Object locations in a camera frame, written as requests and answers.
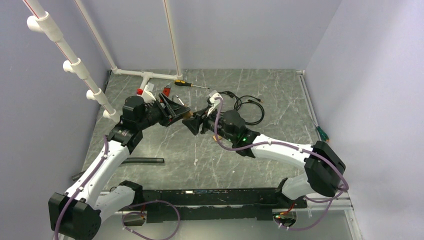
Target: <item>wall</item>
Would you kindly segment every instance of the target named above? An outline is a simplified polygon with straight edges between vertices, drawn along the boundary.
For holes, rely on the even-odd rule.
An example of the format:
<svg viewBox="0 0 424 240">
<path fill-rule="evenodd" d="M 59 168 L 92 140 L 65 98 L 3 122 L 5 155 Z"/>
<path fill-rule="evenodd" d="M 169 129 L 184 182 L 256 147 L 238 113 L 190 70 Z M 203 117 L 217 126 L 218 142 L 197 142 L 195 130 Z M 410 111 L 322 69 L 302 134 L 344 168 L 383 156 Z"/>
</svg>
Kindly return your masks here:
<svg viewBox="0 0 424 240">
<path fill-rule="evenodd" d="M 102 56 L 73 2 L 41 0 L 101 86 Z M 1 239 L 52 239 L 48 200 L 63 192 L 89 146 L 99 109 L 87 87 L 65 73 L 65 57 L 45 34 L 27 28 L 22 1 L 0 3 Z"/>
<path fill-rule="evenodd" d="M 367 240 L 424 236 L 424 3 L 343 0 L 306 68 Z"/>
<path fill-rule="evenodd" d="M 122 69 L 175 68 L 163 1 L 88 0 Z M 341 0 L 170 0 L 181 65 L 305 69 Z"/>
</svg>

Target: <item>robotic arm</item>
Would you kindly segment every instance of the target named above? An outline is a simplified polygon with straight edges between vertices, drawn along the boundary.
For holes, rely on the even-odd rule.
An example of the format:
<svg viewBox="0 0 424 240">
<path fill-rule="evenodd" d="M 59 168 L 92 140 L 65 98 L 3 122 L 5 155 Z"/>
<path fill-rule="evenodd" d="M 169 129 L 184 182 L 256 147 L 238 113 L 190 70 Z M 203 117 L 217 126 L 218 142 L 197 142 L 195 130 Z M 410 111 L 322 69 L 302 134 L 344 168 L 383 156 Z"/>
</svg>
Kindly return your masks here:
<svg viewBox="0 0 424 240">
<path fill-rule="evenodd" d="M 248 129 L 236 110 L 219 114 L 216 110 L 221 103 L 217 100 L 221 97 L 219 93 L 213 91 L 209 97 L 209 106 L 195 113 L 162 93 L 159 94 L 160 101 L 141 96 L 128 97 L 122 107 L 120 122 L 107 136 L 108 147 L 103 147 L 87 171 L 64 194 L 54 193 L 50 198 L 48 208 L 51 229 L 55 230 L 59 223 L 58 232 L 61 234 L 74 239 L 92 239 L 100 224 L 112 214 L 125 206 L 144 202 L 143 187 L 130 181 L 122 182 L 107 195 L 100 196 L 100 193 L 118 166 L 143 139 L 144 129 L 156 123 L 168 127 L 182 118 L 182 123 L 194 135 L 199 131 L 201 134 L 208 130 L 214 132 L 216 128 L 219 136 L 232 143 L 231 150 L 236 150 L 241 156 L 268 158 L 304 168 L 305 173 L 281 181 L 276 191 L 279 201 L 292 203 L 310 193 L 335 196 L 340 177 L 328 164 L 310 154 L 317 153 L 325 157 L 343 174 L 346 166 L 325 142 L 317 141 L 314 145 L 307 145 L 269 138 Z M 297 149 L 284 145 L 294 145 Z"/>
</svg>

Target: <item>screwdriver handle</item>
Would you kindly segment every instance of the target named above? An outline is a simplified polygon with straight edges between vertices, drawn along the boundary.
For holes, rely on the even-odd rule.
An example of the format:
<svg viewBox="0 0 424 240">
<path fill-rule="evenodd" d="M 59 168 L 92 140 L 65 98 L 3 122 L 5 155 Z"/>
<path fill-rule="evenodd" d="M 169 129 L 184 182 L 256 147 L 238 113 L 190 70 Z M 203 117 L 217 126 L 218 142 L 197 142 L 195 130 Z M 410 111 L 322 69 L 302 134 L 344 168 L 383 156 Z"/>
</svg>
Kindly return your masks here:
<svg viewBox="0 0 424 240">
<path fill-rule="evenodd" d="M 177 86 L 182 86 L 182 87 L 193 87 L 193 84 L 189 83 L 189 82 L 185 82 L 182 80 L 175 80 L 173 82 L 175 85 Z"/>
</svg>

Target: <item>marble table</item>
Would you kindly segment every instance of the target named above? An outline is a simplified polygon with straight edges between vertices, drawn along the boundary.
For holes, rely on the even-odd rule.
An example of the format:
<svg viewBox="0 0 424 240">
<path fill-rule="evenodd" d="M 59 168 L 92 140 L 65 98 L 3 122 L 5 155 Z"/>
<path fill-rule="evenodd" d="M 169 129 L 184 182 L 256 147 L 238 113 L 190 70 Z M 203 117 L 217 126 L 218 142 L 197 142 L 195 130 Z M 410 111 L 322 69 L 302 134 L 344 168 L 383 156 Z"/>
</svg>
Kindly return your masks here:
<svg viewBox="0 0 424 240">
<path fill-rule="evenodd" d="M 159 74 L 175 74 L 172 70 L 154 70 Z M 294 69 L 187 69 L 184 80 L 211 90 L 232 91 L 238 96 L 261 98 L 265 109 L 263 121 L 249 126 L 269 137 L 300 144 L 318 140 L 309 116 L 301 84 Z M 142 78 L 114 75 L 109 78 L 105 94 L 112 106 L 122 113 L 124 100 L 134 95 Z M 178 95 L 194 111 L 207 106 L 210 90 L 181 87 L 172 80 L 151 79 L 157 96 L 165 85 L 171 85 L 171 95 Z M 235 100 L 224 97 L 224 110 L 233 108 Z M 87 169 L 103 145 L 102 135 L 114 127 L 102 117 L 100 108 L 83 169 Z M 248 122 L 260 117 L 260 110 L 245 104 L 239 111 Z M 212 132 L 192 133 L 177 122 L 167 128 L 156 124 L 143 131 L 143 140 L 131 157 L 164 158 L 165 165 L 131 164 L 119 167 L 105 190 L 129 180 L 144 189 L 215 189 L 276 187 L 281 179 L 302 173 L 288 164 L 263 158 L 242 157 L 222 149 L 212 138 Z"/>
</svg>

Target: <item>yellow and black screwdriver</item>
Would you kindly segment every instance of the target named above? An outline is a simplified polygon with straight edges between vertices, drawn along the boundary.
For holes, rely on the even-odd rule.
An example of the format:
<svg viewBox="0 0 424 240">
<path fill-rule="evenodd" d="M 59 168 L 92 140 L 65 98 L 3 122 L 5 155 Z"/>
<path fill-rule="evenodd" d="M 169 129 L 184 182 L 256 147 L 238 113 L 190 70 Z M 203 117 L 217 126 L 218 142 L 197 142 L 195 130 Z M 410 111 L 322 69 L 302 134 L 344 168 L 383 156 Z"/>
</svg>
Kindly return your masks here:
<svg viewBox="0 0 424 240">
<path fill-rule="evenodd" d="M 177 86 L 182 86 L 182 87 L 198 87 L 202 89 L 210 89 L 209 87 L 193 85 L 192 83 L 189 83 L 183 80 L 175 80 L 173 83 Z"/>
</svg>

